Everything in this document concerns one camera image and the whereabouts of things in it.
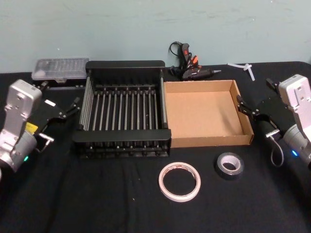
cardboard box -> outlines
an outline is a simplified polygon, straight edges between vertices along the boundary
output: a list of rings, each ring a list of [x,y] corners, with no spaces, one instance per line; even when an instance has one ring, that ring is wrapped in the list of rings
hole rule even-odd
[[[165,82],[172,148],[249,145],[254,133],[238,112],[234,80]]]

roll of tape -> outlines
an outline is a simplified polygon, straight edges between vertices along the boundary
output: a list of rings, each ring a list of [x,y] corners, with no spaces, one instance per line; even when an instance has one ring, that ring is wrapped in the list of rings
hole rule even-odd
[[[173,170],[173,169],[184,169],[184,170],[187,170],[188,172],[190,172],[192,174],[192,176],[194,177],[194,179],[196,181],[196,185],[195,185],[195,188],[190,193],[188,193],[186,195],[176,195],[176,194],[173,194],[170,191],[168,191],[167,188],[164,186],[163,179],[164,179],[165,175],[170,170]],[[175,163],[171,163],[171,164],[166,165],[161,170],[160,175],[159,175],[159,186],[160,186],[161,192],[168,199],[176,201],[176,202],[186,202],[186,201],[193,199],[199,193],[199,190],[201,187],[201,178],[200,178],[199,173],[197,172],[197,170],[193,166],[186,164],[186,163],[182,163],[182,162],[175,162]]]
[[[243,173],[244,162],[237,154],[226,152],[219,155],[215,168],[224,179],[234,180]]]

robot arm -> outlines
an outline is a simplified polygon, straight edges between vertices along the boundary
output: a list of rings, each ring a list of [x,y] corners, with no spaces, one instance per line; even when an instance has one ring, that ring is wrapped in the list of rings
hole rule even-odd
[[[274,136],[279,135],[311,170],[311,89],[308,79],[297,74],[279,84],[267,79],[267,84],[281,100],[279,97],[268,98],[253,110],[237,96],[238,110],[254,121],[268,122],[270,126],[263,129],[266,137],[278,145]]]
[[[8,92],[6,100],[6,119],[0,133],[0,160],[16,172],[25,157],[36,147],[35,137],[25,131],[27,119],[41,101],[42,92],[17,80]]]
[[[4,108],[6,118],[0,132],[0,167],[2,169],[9,167],[13,172],[17,172],[34,149],[42,152],[50,142],[54,141],[53,138],[43,133],[51,123],[66,122],[80,110],[76,105],[79,98],[75,99],[67,111],[62,110],[50,100],[41,101],[41,98],[41,90],[23,80],[17,80],[9,87]],[[36,148],[38,137],[46,140],[41,150]]]
[[[311,90],[306,77],[296,74],[278,85],[282,101],[293,113],[296,124],[284,141],[311,169]]]

wall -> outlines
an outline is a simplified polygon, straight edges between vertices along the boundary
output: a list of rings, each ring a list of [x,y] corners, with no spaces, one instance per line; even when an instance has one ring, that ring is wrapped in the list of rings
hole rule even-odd
[[[0,0],[0,72],[37,59],[160,59],[188,42],[202,65],[311,58],[310,0]]]

black tablecloth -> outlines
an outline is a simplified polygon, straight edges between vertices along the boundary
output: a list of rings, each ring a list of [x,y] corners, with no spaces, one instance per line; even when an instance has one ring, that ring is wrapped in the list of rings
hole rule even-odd
[[[212,79],[235,79],[254,106],[274,95],[266,78],[311,77],[311,65],[302,62],[253,64],[254,82],[240,68],[211,68],[222,70]],[[30,73],[0,75],[1,127],[7,88],[16,79],[30,81]],[[45,93],[63,108],[82,95],[83,90]],[[0,190],[1,233],[311,232],[310,172],[290,153],[282,168],[273,167],[270,148],[255,125],[250,146],[172,149],[168,158],[80,160],[70,150],[76,123],[48,129],[55,142],[43,154],[32,154]],[[214,170],[215,159],[226,151],[244,160],[239,180],[223,180]],[[164,197],[157,182],[161,169],[177,161],[194,166],[202,180],[197,197],[185,203]],[[193,181],[181,176],[172,174],[166,183],[185,191]]]

